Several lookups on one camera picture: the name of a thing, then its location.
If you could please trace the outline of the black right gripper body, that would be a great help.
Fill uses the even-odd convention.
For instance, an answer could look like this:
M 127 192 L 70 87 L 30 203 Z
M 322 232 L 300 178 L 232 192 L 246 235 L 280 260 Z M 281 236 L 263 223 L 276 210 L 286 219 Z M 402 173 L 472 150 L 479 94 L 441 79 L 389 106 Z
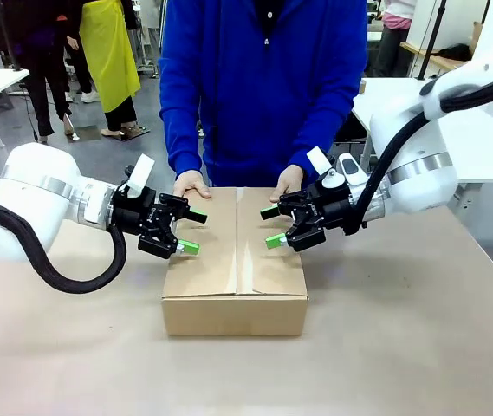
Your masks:
M 335 188 L 325 188 L 322 183 L 308 186 L 310 204 L 316 210 L 319 224 L 325 229 L 332 230 L 342 227 L 353 208 L 351 206 L 350 188 L 346 183 Z

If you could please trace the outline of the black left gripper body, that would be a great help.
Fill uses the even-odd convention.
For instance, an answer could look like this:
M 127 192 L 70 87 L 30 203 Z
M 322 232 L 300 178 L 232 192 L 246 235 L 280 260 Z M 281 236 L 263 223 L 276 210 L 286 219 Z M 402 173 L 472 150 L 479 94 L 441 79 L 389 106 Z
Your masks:
M 127 233 L 162 237 L 159 218 L 163 216 L 165 206 L 157 198 L 156 191 L 145 187 L 136 198 L 132 198 L 130 193 L 128 185 L 120 185 L 111 198 L 110 235 L 121 237 Z

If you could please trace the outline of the person's left hand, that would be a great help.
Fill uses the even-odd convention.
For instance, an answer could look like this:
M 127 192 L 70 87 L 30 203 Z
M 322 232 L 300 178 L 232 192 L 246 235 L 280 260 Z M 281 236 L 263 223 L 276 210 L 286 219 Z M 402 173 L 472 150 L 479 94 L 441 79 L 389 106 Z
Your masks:
M 269 198 L 270 202 L 277 203 L 282 195 L 300 191 L 303 179 L 304 171 L 300 166 L 287 166 L 277 180 L 276 187 Z

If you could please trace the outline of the person's right hand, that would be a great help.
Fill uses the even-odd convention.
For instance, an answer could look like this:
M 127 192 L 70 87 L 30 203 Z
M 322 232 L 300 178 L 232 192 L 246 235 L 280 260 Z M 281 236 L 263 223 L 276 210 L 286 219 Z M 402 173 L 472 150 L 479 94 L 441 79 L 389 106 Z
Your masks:
M 184 197 L 188 191 L 196 191 L 202 198 L 211 198 L 211 191 L 201 172 L 188 170 L 180 173 L 173 185 L 173 194 L 178 197 Z

